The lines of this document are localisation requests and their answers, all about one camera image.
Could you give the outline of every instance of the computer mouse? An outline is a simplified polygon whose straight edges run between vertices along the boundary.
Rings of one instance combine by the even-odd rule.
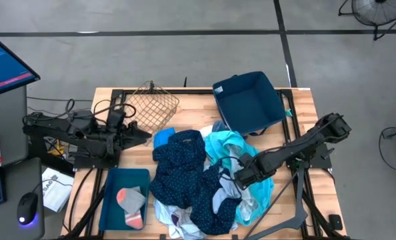
[[[37,212],[38,195],[36,193],[26,193],[20,198],[17,206],[17,220],[20,224],[26,225],[32,222]]]

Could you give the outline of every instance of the blue tray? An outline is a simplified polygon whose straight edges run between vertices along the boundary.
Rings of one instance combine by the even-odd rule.
[[[285,118],[278,94],[261,71],[215,83],[213,94],[225,124],[242,135],[265,129]]]
[[[145,204],[140,208],[143,226],[145,226],[150,183],[151,176],[147,169],[110,169],[107,174],[99,230],[140,230],[125,224],[124,209],[117,202],[117,193],[124,187],[139,186],[140,192],[146,197]]]

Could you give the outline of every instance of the gray desk surface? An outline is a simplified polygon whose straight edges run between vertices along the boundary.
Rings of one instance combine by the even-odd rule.
[[[3,165],[27,157],[27,136],[22,130],[22,117],[26,114],[26,87],[0,94],[0,147]]]
[[[5,168],[5,196],[0,204],[0,239],[39,239],[44,235],[44,208],[42,185],[36,188],[38,209],[32,223],[23,226],[17,221],[20,198],[41,182],[41,161],[27,159]]]

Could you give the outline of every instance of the fan stand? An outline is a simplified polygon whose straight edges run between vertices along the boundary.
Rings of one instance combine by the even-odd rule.
[[[351,13],[342,13],[341,10],[342,10],[342,8],[345,6],[346,2],[348,2],[348,1],[349,1],[349,0],[345,0],[345,1],[342,3],[342,5],[341,5],[340,8],[339,8],[338,16],[342,16],[342,15],[354,15],[354,14],[355,14],[354,12],[351,12]],[[386,0],[376,0],[376,2],[380,2],[380,3],[384,2],[384,1],[386,1]],[[378,34],[379,34],[379,26],[378,26],[378,25],[374,25],[373,40],[376,41],[376,40],[382,38],[382,37],[385,36],[388,32],[390,32],[390,30],[391,30],[394,26],[396,26],[396,21],[395,21],[394,23],[392,23],[392,25],[391,25],[388,29],[386,29],[382,34],[378,35]]]

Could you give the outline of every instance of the wire basket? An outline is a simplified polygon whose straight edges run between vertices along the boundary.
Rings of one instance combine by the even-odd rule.
[[[156,132],[161,130],[176,113],[179,99],[154,84],[146,81],[132,95],[127,96],[128,104],[136,108],[136,114],[126,119],[127,123],[137,121],[140,129],[152,134],[145,145],[152,141]]]

